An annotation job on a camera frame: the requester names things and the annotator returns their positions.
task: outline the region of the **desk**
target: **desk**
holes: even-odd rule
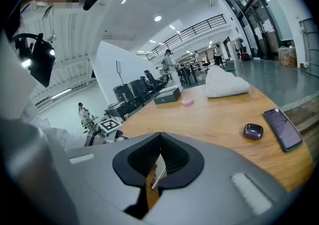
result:
[[[92,134],[92,135],[96,132],[96,130],[95,130],[95,127],[92,126],[90,123],[91,123],[92,121],[96,120],[97,118],[98,118],[98,117],[94,117],[94,118],[92,118],[92,119],[86,121],[85,124],[82,125],[82,127],[87,126],[87,128],[91,131],[91,134]]]
[[[182,107],[185,98],[194,99],[190,107]],[[123,132],[135,137],[151,132],[185,135],[230,148],[273,175],[287,191],[304,183],[314,169],[305,143],[284,153],[263,117],[263,112],[277,107],[256,88],[251,93],[208,99],[205,85],[184,90],[177,102],[155,105],[150,102],[123,123]],[[264,128],[261,140],[243,136],[247,123]]]
[[[194,63],[191,63],[191,64],[189,64],[189,65],[187,65],[187,66],[178,68],[176,71],[180,71],[180,70],[181,70],[181,72],[182,72],[182,74],[183,74],[183,77],[184,77],[186,83],[187,83],[188,85],[191,85],[191,81],[190,81],[190,79],[189,79],[188,74],[187,74],[186,71],[185,71],[185,68],[190,67],[191,72],[192,72],[192,74],[193,74],[193,77],[194,77],[194,79],[195,79],[195,82],[197,82],[197,78],[196,78],[196,75],[195,75],[193,66],[195,66],[195,65],[197,65],[197,64],[200,64],[200,65],[201,65],[202,63],[203,63],[203,61],[194,62]]]

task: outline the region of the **balcony railing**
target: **balcony railing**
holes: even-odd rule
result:
[[[176,34],[175,36],[172,36],[170,39],[166,40],[153,51],[148,53],[146,58],[148,60],[152,60],[157,56],[164,54],[167,49],[172,49],[177,44],[182,43],[183,41],[195,35],[223,24],[226,24],[223,14],[201,21],[200,23],[183,30],[180,34]]]

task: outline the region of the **gray box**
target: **gray box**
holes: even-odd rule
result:
[[[173,89],[168,92],[158,93],[156,96],[154,96],[154,102],[155,104],[165,104],[170,102],[175,102],[180,97],[180,91],[179,88]]]

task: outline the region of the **white cushion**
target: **white cushion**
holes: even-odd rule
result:
[[[219,67],[211,67],[206,77],[206,97],[220,98],[250,92],[244,79],[235,77]]]

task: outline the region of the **pink object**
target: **pink object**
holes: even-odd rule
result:
[[[182,102],[183,107],[188,107],[194,104],[194,100],[183,100]]]

